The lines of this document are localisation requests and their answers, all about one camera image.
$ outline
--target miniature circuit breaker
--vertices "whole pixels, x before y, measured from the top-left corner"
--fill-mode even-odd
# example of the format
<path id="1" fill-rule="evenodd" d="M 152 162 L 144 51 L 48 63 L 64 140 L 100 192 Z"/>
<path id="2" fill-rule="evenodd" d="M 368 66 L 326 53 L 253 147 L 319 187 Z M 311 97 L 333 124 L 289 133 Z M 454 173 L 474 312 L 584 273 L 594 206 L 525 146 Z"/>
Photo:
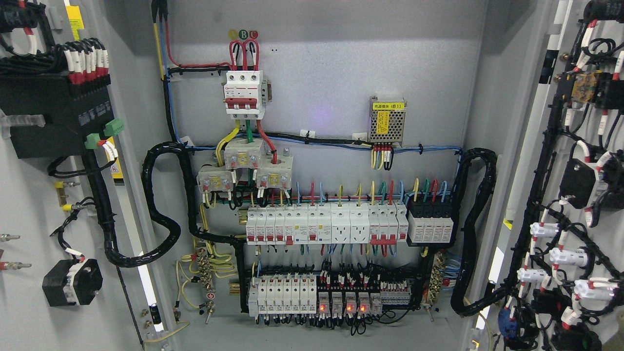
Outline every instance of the miniature circuit breaker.
<path id="1" fill-rule="evenodd" d="M 236 179 L 230 171 L 225 169 L 225 166 L 215 167 L 206 165 L 197 173 L 197 184 L 203 194 L 204 203 L 208 203 L 210 201 L 210 193 L 215 191 L 227 192 L 230 199 L 236 186 Z"/>
<path id="2" fill-rule="evenodd" d="M 263 90 L 262 71 L 228 71 L 223 86 L 225 112 L 232 119 L 262 119 Z"/>
<path id="3" fill-rule="evenodd" d="M 371 98 L 371 130 L 368 141 L 392 143 L 403 141 L 407 102 L 402 97 Z"/>
<path id="4" fill-rule="evenodd" d="M 264 154 L 262 150 L 262 139 L 255 139 L 247 142 L 247 139 L 234 139 L 225 147 L 223 159 L 225 168 L 253 168 L 260 167 L 260 158 Z"/>
<path id="5" fill-rule="evenodd" d="M 271 163 L 271 157 L 263 157 L 260 159 L 260 168 L 256 175 L 256 185 L 260 191 L 258 197 L 261 197 L 264 189 L 274 188 L 288 190 L 292 186 L 293 176 L 293 157 L 280 156 L 277 164 Z"/>

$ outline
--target circuit breaker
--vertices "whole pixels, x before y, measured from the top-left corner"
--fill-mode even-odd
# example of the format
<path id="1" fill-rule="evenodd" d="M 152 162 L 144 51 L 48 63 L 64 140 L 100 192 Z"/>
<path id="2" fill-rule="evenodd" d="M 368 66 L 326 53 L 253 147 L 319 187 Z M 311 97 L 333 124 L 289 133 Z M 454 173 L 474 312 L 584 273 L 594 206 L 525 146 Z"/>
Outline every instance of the circuit breaker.
<path id="1" fill-rule="evenodd" d="M 253 168 L 260 166 L 260 158 L 263 155 L 262 139 L 248 142 L 247 139 L 234 139 L 225 147 L 223 159 L 225 168 Z"/>
<path id="2" fill-rule="evenodd" d="M 262 71 L 228 71 L 223 86 L 225 112 L 232 119 L 262 119 L 263 105 Z"/>

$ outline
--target yellow label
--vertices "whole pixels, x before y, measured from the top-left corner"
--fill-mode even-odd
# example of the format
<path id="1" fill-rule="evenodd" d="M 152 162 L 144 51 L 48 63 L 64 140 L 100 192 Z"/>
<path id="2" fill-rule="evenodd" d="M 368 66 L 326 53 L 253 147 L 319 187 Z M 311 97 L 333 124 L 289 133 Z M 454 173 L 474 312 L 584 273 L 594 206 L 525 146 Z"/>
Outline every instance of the yellow label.
<path id="1" fill-rule="evenodd" d="M 374 102 L 373 111 L 405 110 L 405 102 Z"/>
<path id="2" fill-rule="evenodd" d="M 113 137 L 110 137 L 107 140 L 110 141 L 110 143 L 113 144 L 113 146 L 115 145 L 115 141 L 113 140 Z M 121 165 L 119 164 L 119 159 L 117 159 L 117 161 L 115 161 L 115 163 L 110 167 L 110 173 L 112 174 L 113 179 L 124 178 L 124 173 L 121 171 Z"/>
<path id="3" fill-rule="evenodd" d="M 230 29 L 228 31 L 228 37 L 230 38 L 230 40 L 237 40 L 238 39 L 238 31 L 235 31 L 234 29 Z"/>
<path id="4" fill-rule="evenodd" d="M 74 33 L 74 39 L 80 40 L 78 29 L 84 29 L 80 8 L 78 6 L 65 6 L 65 9 L 67 10 L 67 17 L 69 17 L 69 25 L 72 28 L 72 33 Z"/>
<path id="5" fill-rule="evenodd" d="M 377 112 L 377 134 L 388 134 L 390 126 L 390 111 Z"/>

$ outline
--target red breaker toggle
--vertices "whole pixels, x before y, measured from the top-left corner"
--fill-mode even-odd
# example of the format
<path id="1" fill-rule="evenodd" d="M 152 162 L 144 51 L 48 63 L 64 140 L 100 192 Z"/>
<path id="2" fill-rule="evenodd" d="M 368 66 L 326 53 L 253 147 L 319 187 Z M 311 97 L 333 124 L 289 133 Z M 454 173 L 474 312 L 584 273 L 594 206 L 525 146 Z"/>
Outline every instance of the red breaker toggle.
<path id="1" fill-rule="evenodd" d="M 386 239 L 386 234 L 381 235 L 381 239 L 377 239 L 377 235 L 371 236 L 371 245 L 394 245 L 396 244 L 396 235 L 390 235 L 390 239 Z"/>
<path id="2" fill-rule="evenodd" d="M 229 109 L 235 109 L 236 105 L 240 109 L 243 106 L 243 109 L 246 105 L 249 105 L 250 109 L 256 109 L 258 105 L 258 99 L 254 99 L 252 97 L 228 97 L 225 99 L 225 103 L 227 104 Z"/>

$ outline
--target blue wire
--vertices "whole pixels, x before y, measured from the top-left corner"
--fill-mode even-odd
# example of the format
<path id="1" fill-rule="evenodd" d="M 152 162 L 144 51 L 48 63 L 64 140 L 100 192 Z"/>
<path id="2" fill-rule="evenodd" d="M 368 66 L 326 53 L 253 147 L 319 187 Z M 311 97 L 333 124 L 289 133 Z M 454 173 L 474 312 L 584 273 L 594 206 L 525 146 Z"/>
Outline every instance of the blue wire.
<path id="1" fill-rule="evenodd" d="M 403 186 L 403 180 L 401 180 L 400 183 L 401 183 L 401 196 L 399 197 L 399 199 L 401 201 L 403 201 L 403 195 L 405 193 L 405 187 Z"/>
<path id="2" fill-rule="evenodd" d="M 449 183 L 445 180 L 442 182 L 442 185 L 444 186 L 444 190 L 442 191 L 442 202 L 444 202 L 444 199 L 446 199 L 446 190 L 449 188 Z"/>
<path id="3" fill-rule="evenodd" d="M 299 192 L 299 182 L 297 182 L 297 206 L 301 206 L 301 193 Z"/>

